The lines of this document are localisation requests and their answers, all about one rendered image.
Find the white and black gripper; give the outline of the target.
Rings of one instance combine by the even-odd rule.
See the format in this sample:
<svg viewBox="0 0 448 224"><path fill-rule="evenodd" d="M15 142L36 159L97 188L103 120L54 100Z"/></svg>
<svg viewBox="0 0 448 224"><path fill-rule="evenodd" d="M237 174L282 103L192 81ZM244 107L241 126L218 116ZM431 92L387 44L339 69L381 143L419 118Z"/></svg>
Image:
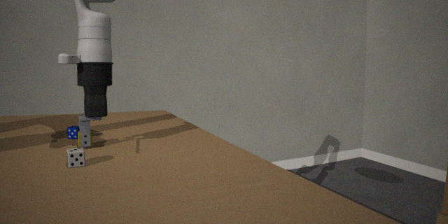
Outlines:
<svg viewBox="0 0 448 224"><path fill-rule="evenodd" d="M77 81L84 87L85 114L79 114L80 147L91 146L90 120L107 116L107 85L112 85L111 41L78 40L77 55L59 54L58 64L77 64Z"/></svg>

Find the white die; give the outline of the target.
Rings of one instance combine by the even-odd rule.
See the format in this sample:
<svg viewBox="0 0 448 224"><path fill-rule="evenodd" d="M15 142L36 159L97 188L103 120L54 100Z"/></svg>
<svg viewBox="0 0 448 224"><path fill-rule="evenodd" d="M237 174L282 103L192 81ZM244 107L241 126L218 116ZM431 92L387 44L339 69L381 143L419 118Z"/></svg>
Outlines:
<svg viewBox="0 0 448 224"><path fill-rule="evenodd" d="M69 168L85 166L85 151L83 148L68 148L66 152Z"/></svg>

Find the blue die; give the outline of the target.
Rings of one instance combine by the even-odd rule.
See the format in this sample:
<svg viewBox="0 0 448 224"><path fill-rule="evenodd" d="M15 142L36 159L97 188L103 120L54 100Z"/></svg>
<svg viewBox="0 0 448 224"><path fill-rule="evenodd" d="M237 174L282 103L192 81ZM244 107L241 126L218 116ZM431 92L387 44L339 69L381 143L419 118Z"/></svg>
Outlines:
<svg viewBox="0 0 448 224"><path fill-rule="evenodd" d="M79 126L70 126L67 128L67 139L78 139Z"/></svg>

